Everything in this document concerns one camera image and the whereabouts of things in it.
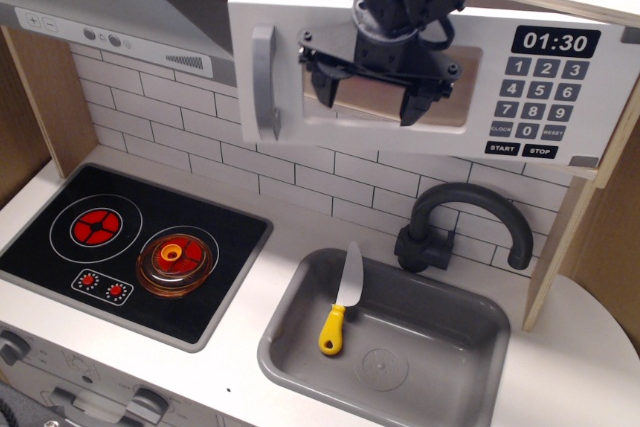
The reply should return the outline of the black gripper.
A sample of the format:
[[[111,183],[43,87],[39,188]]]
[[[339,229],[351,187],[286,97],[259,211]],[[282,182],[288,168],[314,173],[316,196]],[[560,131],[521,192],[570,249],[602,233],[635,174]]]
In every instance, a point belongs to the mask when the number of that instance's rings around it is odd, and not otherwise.
[[[448,16],[466,0],[353,0],[351,20],[299,33],[299,59],[318,100],[332,108],[352,76],[403,86],[400,125],[412,126],[449,98],[462,68],[445,55],[455,32]]]

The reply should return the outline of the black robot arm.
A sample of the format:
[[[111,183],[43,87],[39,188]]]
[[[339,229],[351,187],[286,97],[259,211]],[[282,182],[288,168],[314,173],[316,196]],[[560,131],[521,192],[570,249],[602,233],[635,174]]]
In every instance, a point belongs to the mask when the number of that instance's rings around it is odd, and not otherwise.
[[[467,0],[353,0],[349,21],[303,29],[299,61],[318,100],[333,105],[341,81],[357,76],[403,88],[403,126],[451,95],[462,67],[445,55],[455,37],[449,14]]]

